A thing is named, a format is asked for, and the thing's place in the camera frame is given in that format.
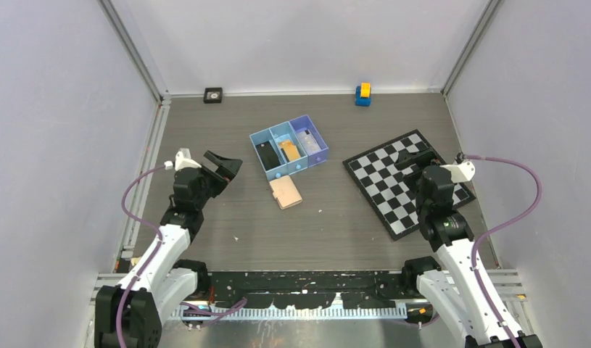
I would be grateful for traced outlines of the beige leather card holder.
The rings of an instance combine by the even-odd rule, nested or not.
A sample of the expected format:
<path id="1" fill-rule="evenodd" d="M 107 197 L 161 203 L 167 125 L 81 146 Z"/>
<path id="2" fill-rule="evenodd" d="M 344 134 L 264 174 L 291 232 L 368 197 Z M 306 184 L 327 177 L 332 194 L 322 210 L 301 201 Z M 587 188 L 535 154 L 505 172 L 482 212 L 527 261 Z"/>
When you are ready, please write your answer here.
<path id="1" fill-rule="evenodd" d="M 272 195 L 281 210 L 293 207 L 303 198 L 289 175 L 281 176 L 269 182 Z"/>

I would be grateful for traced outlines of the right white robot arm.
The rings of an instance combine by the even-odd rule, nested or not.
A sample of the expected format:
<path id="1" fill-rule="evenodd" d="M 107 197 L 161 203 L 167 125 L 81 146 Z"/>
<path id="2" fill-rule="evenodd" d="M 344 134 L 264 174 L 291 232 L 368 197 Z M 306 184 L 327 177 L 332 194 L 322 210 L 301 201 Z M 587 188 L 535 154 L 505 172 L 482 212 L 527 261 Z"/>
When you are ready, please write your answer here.
<path id="1" fill-rule="evenodd" d="M 432 150 L 399 154 L 398 169 L 417 167 L 404 181 L 416 195 L 419 231 L 435 253 L 405 262 L 402 290 L 425 297 L 462 347 L 541 347 L 538 336 L 524 333 L 508 312 L 484 269 L 484 238 L 475 238 L 453 207 L 454 189 L 472 180 L 477 159 L 460 153 L 443 165 Z"/>

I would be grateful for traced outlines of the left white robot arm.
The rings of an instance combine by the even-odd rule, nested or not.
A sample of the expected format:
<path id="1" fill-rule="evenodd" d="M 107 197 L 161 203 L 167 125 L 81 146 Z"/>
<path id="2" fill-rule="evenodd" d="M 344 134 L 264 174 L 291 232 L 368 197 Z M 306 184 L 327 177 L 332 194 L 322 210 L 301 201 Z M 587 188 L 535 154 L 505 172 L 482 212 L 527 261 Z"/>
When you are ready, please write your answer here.
<path id="1" fill-rule="evenodd" d="M 152 168 L 134 180 L 162 170 L 174 170 L 173 193 L 159 225 L 130 210 L 124 213 L 152 228 L 155 237 L 138 263 L 115 285 L 102 286 L 95 299 L 95 347 L 157 347 L 162 328 L 185 298 L 204 299 L 210 277 L 203 262 L 183 260 L 204 222 L 207 201 L 221 194 L 237 176 L 242 160 L 206 151 L 215 170 L 193 160 L 181 148 L 174 160 Z"/>

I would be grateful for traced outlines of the black and white chessboard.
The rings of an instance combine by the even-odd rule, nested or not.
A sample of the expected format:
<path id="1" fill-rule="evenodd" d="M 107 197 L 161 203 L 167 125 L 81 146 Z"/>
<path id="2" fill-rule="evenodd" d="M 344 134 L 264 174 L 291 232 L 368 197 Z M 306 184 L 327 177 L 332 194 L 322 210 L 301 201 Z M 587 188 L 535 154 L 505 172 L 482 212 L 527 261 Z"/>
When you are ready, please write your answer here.
<path id="1" fill-rule="evenodd" d="M 408 188 L 402 175 L 411 173 L 415 165 L 396 168 L 399 152 L 417 152 L 432 149 L 438 160 L 430 165 L 446 165 L 437 150 L 423 134 L 415 129 L 343 161 L 360 193 L 367 200 L 393 240 L 401 239 L 418 230 L 416 188 Z M 475 200 L 464 183 L 455 183 L 453 207 L 462 207 Z"/>

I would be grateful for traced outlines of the black item in tray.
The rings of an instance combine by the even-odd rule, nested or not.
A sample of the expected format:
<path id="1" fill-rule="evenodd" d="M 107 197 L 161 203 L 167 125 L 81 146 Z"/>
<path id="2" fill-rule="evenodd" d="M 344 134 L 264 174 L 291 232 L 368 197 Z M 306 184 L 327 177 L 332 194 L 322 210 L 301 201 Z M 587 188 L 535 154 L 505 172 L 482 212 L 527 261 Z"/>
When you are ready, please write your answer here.
<path id="1" fill-rule="evenodd" d="M 281 165 L 278 154 L 271 145 L 271 142 L 265 141 L 255 146 L 257 154 L 265 171 L 272 170 Z"/>

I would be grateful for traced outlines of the small black square box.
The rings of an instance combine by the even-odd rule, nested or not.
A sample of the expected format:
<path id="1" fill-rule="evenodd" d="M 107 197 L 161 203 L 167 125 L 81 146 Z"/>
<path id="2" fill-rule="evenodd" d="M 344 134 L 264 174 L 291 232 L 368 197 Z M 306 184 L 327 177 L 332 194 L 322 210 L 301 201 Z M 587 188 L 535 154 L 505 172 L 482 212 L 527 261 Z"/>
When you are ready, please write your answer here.
<path id="1" fill-rule="evenodd" d="M 221 87 L 208 87 L 204 89 L 203 102 L 205 104 L 220 104 L 223 100 Z"/>

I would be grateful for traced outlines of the orange item in tray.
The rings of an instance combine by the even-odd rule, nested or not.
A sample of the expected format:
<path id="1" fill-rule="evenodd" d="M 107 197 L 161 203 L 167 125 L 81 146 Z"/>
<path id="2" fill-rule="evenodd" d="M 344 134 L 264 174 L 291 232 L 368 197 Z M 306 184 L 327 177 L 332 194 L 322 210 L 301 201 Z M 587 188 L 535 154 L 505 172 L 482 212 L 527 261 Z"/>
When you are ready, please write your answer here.
<path id="1" fill-rule="evenodd" d="M 293 162 L 301 158 L 297 146 L 290 139 L 279 141 L 278 147 L 288 162 Z"/>

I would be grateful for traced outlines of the blue three-compartment organizer tray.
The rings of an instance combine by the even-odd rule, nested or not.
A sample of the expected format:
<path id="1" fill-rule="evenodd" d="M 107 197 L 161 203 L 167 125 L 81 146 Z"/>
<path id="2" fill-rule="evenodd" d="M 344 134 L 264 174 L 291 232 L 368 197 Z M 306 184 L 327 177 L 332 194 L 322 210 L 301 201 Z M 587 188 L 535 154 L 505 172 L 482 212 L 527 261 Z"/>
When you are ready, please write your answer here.
<path id="1" fill-rule="evenodd" d="M 249 136 L 268 181 L 325 162 L 329 147 L 309 115 L 260 130 Z"/>

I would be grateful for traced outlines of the clear item in tray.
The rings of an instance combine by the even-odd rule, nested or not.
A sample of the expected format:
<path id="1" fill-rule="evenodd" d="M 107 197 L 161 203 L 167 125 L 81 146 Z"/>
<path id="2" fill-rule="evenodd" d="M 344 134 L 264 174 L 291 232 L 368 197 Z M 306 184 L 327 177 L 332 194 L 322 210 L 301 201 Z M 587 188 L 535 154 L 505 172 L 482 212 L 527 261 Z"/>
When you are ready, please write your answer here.
<path id="1" fill-rule="evenodd" d="M 299 139 L 299 142 L 303 146 L 307 155 L 310 156 L 321 150 L 321 147 L 309 129 L 306 128 L 297 132 L 297 138 Z"/>

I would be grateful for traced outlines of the blue and yellow toy block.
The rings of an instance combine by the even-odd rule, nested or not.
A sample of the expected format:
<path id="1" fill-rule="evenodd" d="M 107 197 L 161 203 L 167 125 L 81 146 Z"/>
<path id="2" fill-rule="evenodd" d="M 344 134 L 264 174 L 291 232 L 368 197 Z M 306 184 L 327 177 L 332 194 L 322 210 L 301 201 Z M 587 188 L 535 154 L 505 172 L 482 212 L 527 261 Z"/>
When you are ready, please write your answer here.
<path id="1" fill-rule="evenodd" d="M 371 85 L 370 83 L 361 83 L 355 89 L 355 105 L 359 107 L 369 107 L 371 104 Z"/>

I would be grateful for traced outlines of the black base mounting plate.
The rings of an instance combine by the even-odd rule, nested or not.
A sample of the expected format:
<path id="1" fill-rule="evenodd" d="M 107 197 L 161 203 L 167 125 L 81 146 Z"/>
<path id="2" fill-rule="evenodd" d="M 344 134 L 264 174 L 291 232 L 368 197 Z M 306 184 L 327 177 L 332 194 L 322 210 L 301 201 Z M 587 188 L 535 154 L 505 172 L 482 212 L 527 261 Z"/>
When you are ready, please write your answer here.
<path id="1" fill-rule="evenodd" d="M 220 271 L 202 279 L 201 289 L 187 296 L 203 304 L 229 308 L 246 299 L 246 309 L 326 309 L 340 300 L 342 308 L 390 308 L 397 300 L 423 299 L 400 271 Z"/>

